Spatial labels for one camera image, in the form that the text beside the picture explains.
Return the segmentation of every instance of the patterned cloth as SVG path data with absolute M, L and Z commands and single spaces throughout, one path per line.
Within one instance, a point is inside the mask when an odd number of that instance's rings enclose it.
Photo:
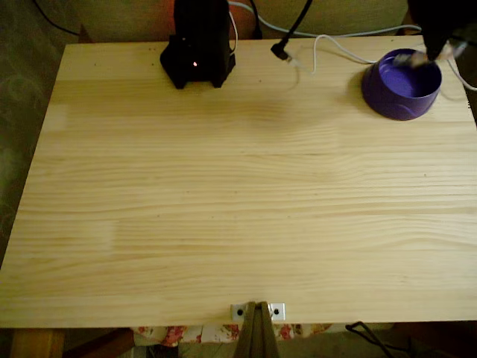
M 275 337 L 285 341 L 297 337 L 308 337 L 323 333 L 331 324 L 274 324 Z M 176 347 L 179 342 L 233 342 L 239 338 L 241 325 L 171 326 L 171 327 L 135 327 L 136 345 L 165 345 Z

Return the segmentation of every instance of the wooden table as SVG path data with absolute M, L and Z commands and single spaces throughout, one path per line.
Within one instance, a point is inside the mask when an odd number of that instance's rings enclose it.
M 340 39 L 379 59 L 417 37 Z M 240 41 L 222 89 L 173 88 L 165 43 L 68 45 L 0 271 L 0 327 L 477 319 L 477 133 L 447 65 L 410 122 Z M 311 40 L 293 40 L 311 60 Z

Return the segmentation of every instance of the purple bowl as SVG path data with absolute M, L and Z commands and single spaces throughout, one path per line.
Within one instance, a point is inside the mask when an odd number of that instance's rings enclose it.
M 364 73 L 363 97 L 377 113 L 407 121 L 422 116 L 434 103 L 442 82 L 435 63 L 416 69 L 393 64 L 396 55 L 413 53 L 410 48 L 391 51 Z

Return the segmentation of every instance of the white cable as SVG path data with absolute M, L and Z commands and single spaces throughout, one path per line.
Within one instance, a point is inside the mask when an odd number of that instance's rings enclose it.
M 251 13 L 254 13 L 253 12 L 253 8 L 251 8 L 250 6 L 246 5 L 246 4 L 242 4 L 241 2 L 237 2 L 237 1 L 229 1 L 229 4 L 232 5 L 232 6 L 236 6 L 236 7 L 242 7 L 244 8 L 245 10 L 248 10 L 250 11 Z M 275 26 L 275 25 L 272 25 L 271 23 L 269 22 L 266 22 L 260 15 L 259 15 L 259 21 L 273 29 L 273 30 L 276 30 L 276 31 L 280 31 L 280 32 L 283 32 L 283 33 L 288 33 L 288 30 L 286 28 L 280 28 L 278 26 Z M 353 54 L 351 51 L 349 50 L 346 50 L 345 47 L 343 47 L 342 45 L 339 44 L 338 41 L 336 41 L 334 39 L 334 37 L 336 38 L 340 38 L 340 37 L 356 37 L 356 36 L 367 36 L 367 35 L 375 35 L 375 34 L 383 34 L 385 32 L 390 32 L 390 31 L 395 31 L 395 30 L 399 30 L 401 28 L 410 28 L 410 29 L 413 29 L 413 30 L 418 30 L 418 31 L 421 31 L 421 27 L 419 26 L 416 26 L 416 25 L 400 25 L 400 26 L 394 26 L 392 28 L 383 28 L 382 30 L 375 30 L 375 31 L 365 31 L 365 32 L 356 32 L 356 33 L 353 33 L 353 34 L 345 34 L 345 35 L 336 35 L 336 36 L 330 36 L 330 35 L 325 35 L 325 34 L 321 34 L 321 35 L 317 35 L 317 34 L 310 34 L 310 33 L 307 33 L 307 32 L 300 32 L 300 31 L 295 31 L 294 34 L 295 35 L 298 35 L 298 36 L 305 36 L 305 37 L 314 37 L 315 38 L 315 43 L 313 45 L 313 71 L 309 71 L 308 69 L 305 68 L 305 66 L 303 66 L 301 64 L 300 61 L 298 60 L 295 60 L 295 59 L 292 59 L 290 61 L 291 64 L 295 65 L 295 66 L 298 66 L 300 67 L 301 69 L 304 69 L 306 70 L 307 72 L 311 72 L 311 73 L 316 73 L 316 65 L 317 65 L 317 54 L 316 54 L 316 45 L 318 43 L 318 40 L 319 39 L 322 39 L 322 38 L 325 38 L 325 39 L 328 39 L 330 41 L 333 41 L 333 43 L 340 49 L 342 50 L 343 52 L 345 52 L 346 54 L 348 54 L 349 56 L 361 61 L 362 63 L 375 63 L 376 61 L 371 61 L 371 60 L 365 60 L 364 58 L 362 57 L 359 57 L 357 54 Z M 471 86 L 470 84 L 468 84 L 461 76 L 461 74 L 458 72 L 457 69 L 454 68 L 454 65 L 452 65 L 452 62 L 450 62 L 450 60 L 447 60 L 447 63 L 449 64 L 452 72 L 454 72 L 454 75 L 459 79 L 459 81 L 464 85 L 465 88 L 467 88 L 468 90 L 470 91 L 477 91 L 477 87 L 473 87 Z
M 254 13 L 253 8 L 251 8 L 250 6 L 248 6 L 246 4 L 242 4 L 241 2 L 229 1 L 229 5 L 236 6 L 236 7 L 242 7 L 245 10 L 250 11 L 251 13 Z M 288 30 L 286 28 L 280 28 L 278 26 L 272 25 L 270 22 L 265 21 L 265 19 L 263 19 L 260 15 L 259 15 L 259 21 L 263 25 L 267 26 L 268 28 L 271 28 L 271 29 L 276 30 L 276 31 L 283 32 L 285 34 L 288 33 Z M 413 30 L 421 31 L 421 28 L 419 26 L 416 26 L 416 25 L 400 25 L 400 26 L 394 26 L 392 28 L 384 28 L 382 30 L 357 32 L 355 34 L 337 35 L 337 36 L 334 36 L 334 37 L 354 37 L 354 36 L 367 36 L 367 35 L 374 35 L 374 34 L 383 34 L 385 32 L 399 30 L 400 28 L 410 28 L 410 29 L 413 29 Z M 295 31 L 294 34 L 298 35 L 298 36 L 305 36 L 305 37 L 316 37 L 317 36 L 316 34 L 310 34 L 308 32 L 300 32 L 300 31 Z
M 450 69 L 452 70 L 452 72 L 454 72 L 454 75 L 462 82 L 462 84 L 464 85 L 465 88 L 467 88 L 468 90 L 470 91 L 477 91 L 477 87 L 473 87 L 471 85 L 469 85 L 461 76 L 461 74 L 459 73 L 459 71 L 454 67 L 454 65 L 452 65 L 452 62 L 450 62 L 450 60 L 447 60 L 447 63 L 449 64 L 450 66 Z
M 236 41 L 235 41 L 235 44 L 233 46 L 232 52 L 230 52 L 230 56 L 232 56 L 235 53 L 235 51 L 237 50 L 237 43 L 239 42 L 239 32 L 237 31 L 236 21 L 233 19 L 232 12 L 230 12 L 230 11 L 229 11 L 229 16 L 230 16 L 230 21 L 232 22 L 233 30 L 236 33 Z

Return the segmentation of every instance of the power cord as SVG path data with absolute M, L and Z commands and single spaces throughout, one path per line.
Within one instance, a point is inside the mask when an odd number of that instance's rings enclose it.
M 250 4 L 252 5 L 253 15 L 255 15 L 255 29 L 253 30 L 253 38 L 255 40 L 261 40 L 263 38 L 263 34 L 262 29 L 260 28 L 259 11 L 256 9 L 254 0 L 250 0 Z
M 229 16 L 230 16 L 230 21 L 232 22 L 233 32 L 236 33 L 236 41 L 235 41 L 235 44 L 233 46 L 233 50 L 230 52 L 230 56 L 232 56 L 235 53 L 235 51 L 237 50 L 237 44 L 239 42 L 239 32 L 237 31 L 236 21 L 234 20 L 232 12 L 230 12 L 230 11 L 229 11 Z
M 308 10 L 310 6 L 312 5 L 313 0 L 306 0 L 305 6 L 301 10 L 300 15 L 298 16 L 297 21 L 291 26 L 290 30 L 288 30 L 288 33 L 281 39 L 279 43 L 276 43 L 275 45 L 271 46 L 271 51 L 277 56 L 280 60 L 288 60 L 290 56 L 286 53 L 285 51 L 285 46 L 290 40 L 290 37 L 293 36 L 294 32 L 297 30 L 298 25 L 303 21 L 305 18 L 306 13 L 308 13 Z
M 78 32 L 74 32 L 74 31 L 68 30 L 67 28 L 62 28 L 61 26 L 59 26 L 59 25 L 55 24 L 54 22 L 52 22 L 52 21 L 46 16 L 46 14 L 43 12 L 42 8 L 38 5 L 37 0 L 32 0 L 32 1 L 33 1 L 33 3 L 35 4 L 35 6 L 37 7 L 38 11 L 43 15 L 43 17 L 45 18 L 45 20 L 50 23 L 50 25 L 54 26 L 54 27 L 57 28 L 58 30 L 65 31 L 65 32 L 67 32 L 68 34 L 75 35 L 75 36 L 80 36 L 80 34 L 79 34 Z
M 369 334 L 370 337 L 366 336 L 364 333 L 362 332 L 359 332 L 358 330 L 356 330 L 355 328 L 356 327 L 362 327 L 366 332 L 367 334 Z M 407 348 L 401 348 L 401 347 L 395 347 L 393 345 L 387 345 L 383 342 L 381 342 L 378 337 L 376 337 L 376 335 L 373 333 L 373 331 L 366 325 L 364 324 L 363 322 L 361 321 L 358 321 L 356 323 L 353 323 L 353 324 L 347 324 L 346 326 L 344 326 L 348 332 L 351 332 L 351 333 L 354 333 L 354 334 L 357 334 L 358 336 L 360 336 L 361 338 L 365 339 L 366 341 L 368 341 L 370 344 L 372 345 L 377 345 L 378 347 L 381 348 L 381 350 L 383 351 L 383 353 L 388 357 L 388 358 L 394 358 L 394 356 L 391 354 L 391 352 L 389 351 L 390 349 L 393 350 L 393 351 L 400 351 L 400 352 L 404 352 L 406 354 L 408 354 L 409 356 L 411 356 L 411 340 L 409 339 L 408 340 L 408 347 Z
M 242 4 L 241 2 L 237 2 L 237 1 L 229 1 L 229 4 L 232 5 L 232 6 L 236 6 L 236 7 L 242 7 L 244 8 L 245 10 L 248 10 L 250 11 L 251 13 L 253 13 L 253 9 L 251 7 L 249 7 L 248 5 L 246 4 Z M 279 26 L 275 26 L 275 25 L 272 25 L 271 23 L 265 21 L 261 16 L 259 16 L 259 20 L 260 22 L 271 28 L 271 29 L 274 29 L 276 31 L 280 31 L 280 32 L 284 32 L 284 33 L 290 33 L 290 30 L 286 30 L 285 28 L 281 28 Z M 276 46 L 276 51 L 277 53 L 279 54 L 275 54 L 275 51 L 274 51 L 274 54 L 282 59 L 282 60 L 287 60 L 291 65 L 293 66 L 297 66 L 301 69 L 304 69 L 305 71 L 307 72 L 310 72 L 312 74 L 316 73 L 316 63 L 317 63 L 317 52 L 316 52 L 316 45 L 318 43 L 318 40 L 319 39 L 323 39 L 323 38 L 326 38 L 330 41 L 333 41 L 334 44 L 340 48 L 340 50 L 342 50 L 343 52 L 345 52 L 346 54 L 348 54 L 349 56 L 355 58 L 356 60 L 359 60 L 360 62 L 362 63 L 375 63 L 376 61 L 372 61 L 372 60 L 365 60 L 364 58 L 362 57 L 359 57 L 357 54 L 353 54 L 351 51 L 349 50 L 346 50 L 345 47 L 343 47 L 342 45 L 339 44 L 338 41 L 336 41 L 335 39 L 336 38 L 341 38 L 341 37 L 357 37 L 357 36 L 368 36 L 368 35 L 376 35 L 376 34 L 383 34 L 385 32 L 390 32 L 390 31 L 395 31 L 395 30 L 399 30 L 401 28 L 410 28 L 410 29 L 413 29 L 413 30 L 418 30 L 418 31 L 421 31 L 421 27 L 419 26 L 416 26 L 416 25 L 400 25 L 400 26 L 394 26 L 392 28 L 383 28 L 382 30 L 375 30 L 375 31 L 365 31 L 365 32 L 356 32 L 354 34 L 345 34 L 345 35 L 336 35 L 336 36 L 330 36 L 330 35 L 325 35 L 325 34 L 321 34 L 321 35 L 316 35 L 316 34 L 309 34 L 309 33 L 306 33 L 306 32 L 299 32 L 299 31 L 295 31 L 294 34 L 295 35 L 300 35 L 300 36 L 305 36 L 305 37 L 314 37 L 315 38 L 315 43 L 313 45 L 313 70 L 312 71 L 309 71 L 307 70 L 301 63 L 300 61 L 294 59 L 292 56 L 290 56 L 289 54 L 287 54 L 285 52 L 285 50 L 283 49 L 285 46 L 283 46 L 283 48 L 280 48 L 278 47 L 277 45 L 279 45 L 280 43 L 278 44 L 275 44 L 274 46 Z M 470 91 L 474 91 L 474 92 L 477 92 L 477 87 L 474 87 L 472 85 L 470 85 L 469 83 L 467 83 L 463 78 L 462 76 L 459 74 L 459 71 L 454 67 L 454 65 L 452 64 L 452 62 L 450 60 L 447 60 L 447 63 L 449 64 L 452 72 L 454 72 L 454 75 L 455 77 L 458 78 L 458 80 L 462 83 L 462 85 L 470 90 Z

